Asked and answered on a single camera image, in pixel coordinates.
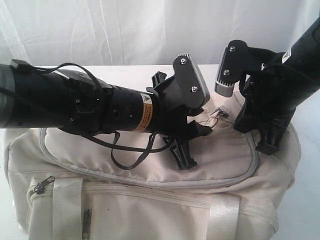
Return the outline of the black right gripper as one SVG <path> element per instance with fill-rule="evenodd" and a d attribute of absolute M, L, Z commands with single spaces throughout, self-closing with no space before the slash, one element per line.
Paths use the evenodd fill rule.
<path fill-rule="evenodd" d="M 293 80 L 291 67 L 282 63 L 284 52 L 248 47 L 248 63 L 239 81 L 244 104 L 236 117 L 234 129 L 246 134 L 260 133 L 256 150 L 275 154 L 293 117 L 296 107 L 290 97 L 289 82 Z"/>

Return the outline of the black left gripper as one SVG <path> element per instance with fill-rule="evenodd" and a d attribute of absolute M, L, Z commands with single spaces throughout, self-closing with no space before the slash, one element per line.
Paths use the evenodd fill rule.
<path fill-rule="evenodd" d="M 159 107 L 156 114 L 155 131 L 164 137 L 163 141 L 169 145 L 179 170 L 189 170 L 197 166 L 191 157 L 189 140 L 210 135 L 210 126 L 201 125 L 195 120 L 188 122 L 188 117 L 195 117 L 203 112 L 203 107 L 189 108 L 183 103 L 182 96 L 175 82 L 175 74 L 158 71 L 152 76 L 152 87 L 147 91 L 152 93 Z"/>

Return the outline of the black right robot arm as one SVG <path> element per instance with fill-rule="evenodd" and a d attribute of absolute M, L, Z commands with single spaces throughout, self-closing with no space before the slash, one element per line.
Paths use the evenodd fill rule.
<path fill-rule="evenodd" d="M 270 156 L 280 150 L 297 107 L 320 89 L 320 20 L 264 64 L 260 72 L 239 81 L 245 101 L 234 129 L 244 134 L 258 130 L 256 150 Z"/>

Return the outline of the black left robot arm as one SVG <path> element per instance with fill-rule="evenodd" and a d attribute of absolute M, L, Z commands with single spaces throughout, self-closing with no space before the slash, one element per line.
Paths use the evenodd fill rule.
<path fill-rule="evenodd" d="M 189 142 L 212 132 L 188 121 L 203 112 L 210 93 L 189 54 L 173 61 L 174 74 L 157 72 L 145 91 L 108 84 L 82 66 L 36 67 L 13 59 L 0 66 L 0 126 L 3 129 L 59 128 L 112 150 L 139 152 L 137 167 L 154 153 L 162 135 L 181 170 L 196 166 Z"/>

